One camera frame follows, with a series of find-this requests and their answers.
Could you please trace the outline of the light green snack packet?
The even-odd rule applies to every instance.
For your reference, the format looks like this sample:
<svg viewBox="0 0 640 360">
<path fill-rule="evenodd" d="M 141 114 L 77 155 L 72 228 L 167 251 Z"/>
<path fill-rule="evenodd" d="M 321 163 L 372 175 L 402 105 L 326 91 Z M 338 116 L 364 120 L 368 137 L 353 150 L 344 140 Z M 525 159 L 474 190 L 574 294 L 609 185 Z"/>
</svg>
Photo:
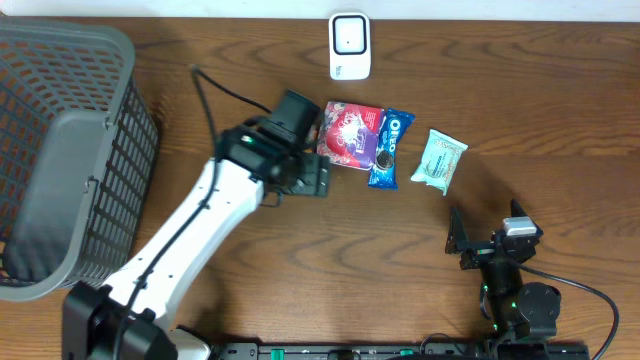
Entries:
<svg viewBox="0 0 640 360">
<path fill-rule="evenodd" d="M 458 162 L 467 149 L 463 142 L 431 129 L 420 164 L 410 180 L 437 188 L 446 196 Z"/>
</svg>

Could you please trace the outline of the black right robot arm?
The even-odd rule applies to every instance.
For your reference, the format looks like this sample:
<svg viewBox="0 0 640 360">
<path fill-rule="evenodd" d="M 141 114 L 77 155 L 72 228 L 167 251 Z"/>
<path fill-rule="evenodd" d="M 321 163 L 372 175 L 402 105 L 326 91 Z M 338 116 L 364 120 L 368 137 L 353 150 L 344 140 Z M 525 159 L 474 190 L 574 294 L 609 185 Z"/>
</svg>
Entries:
<svg viewBox="0 0 640 360">
<path fill-rule="evenodd" d="M 522 280 L 521 266 L 536 255 L 543 231 L 517 201 L 510 208 L 511 215 L 486 241 L 472 241 L 453 208 L 445 252 L 460 256 L 461 269 L 481 272 L 483 300 L 499 334 L 544 340 L 557 334 L 561 294 L 553 286 Z"/>
</svg>

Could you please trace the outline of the blue Oreo cookie pack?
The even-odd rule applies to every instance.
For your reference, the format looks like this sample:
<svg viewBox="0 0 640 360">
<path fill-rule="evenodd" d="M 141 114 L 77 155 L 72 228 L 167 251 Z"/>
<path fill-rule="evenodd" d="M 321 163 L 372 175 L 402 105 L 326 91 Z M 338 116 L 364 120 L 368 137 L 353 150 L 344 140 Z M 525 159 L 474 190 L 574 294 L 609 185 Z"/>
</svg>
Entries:
<svg viewBox="0 0 640 360">
<path fill-rule="evenodd" d="M 415 115 L 389 108 L 385 112 L 380 128 L 375 162 L 369 173 L 368 186 L 382 190 L 397 190 L 396 161 L 397 146 L 407 129 L 413 124 Z"/>
</svg>

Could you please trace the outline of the red purple snack bag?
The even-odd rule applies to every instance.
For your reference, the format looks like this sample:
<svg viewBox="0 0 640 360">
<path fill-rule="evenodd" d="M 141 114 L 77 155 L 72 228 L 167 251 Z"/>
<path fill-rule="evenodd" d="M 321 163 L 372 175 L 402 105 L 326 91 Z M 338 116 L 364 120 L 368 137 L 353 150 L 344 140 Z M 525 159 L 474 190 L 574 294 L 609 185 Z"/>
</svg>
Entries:
<svg viewBox="0 0 640 360">
<path fill-rule="evenodd" d="M 330 101 L 324 111 L 316 152 L 332 164 L 370 170 L 385 110 Z"/>
</svg>

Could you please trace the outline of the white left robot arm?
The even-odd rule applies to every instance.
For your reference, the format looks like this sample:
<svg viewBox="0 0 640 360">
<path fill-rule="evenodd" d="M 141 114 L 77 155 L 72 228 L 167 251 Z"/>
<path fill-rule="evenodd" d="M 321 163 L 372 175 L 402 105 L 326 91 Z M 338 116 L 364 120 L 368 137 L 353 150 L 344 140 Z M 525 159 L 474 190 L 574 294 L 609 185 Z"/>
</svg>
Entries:
<svg viewBox="0 0 640 360">
<path fill-rule="evenodd" d="M 99 288 L 63 305 L 65 359 L 207 359 L 211 345 L 175 329 L 180 303 L 225 238 L 266 193 L 328 193 L 329 160 L 245 125 L 223 132 L 198 181 L 142 250 Z"/>
</svg>

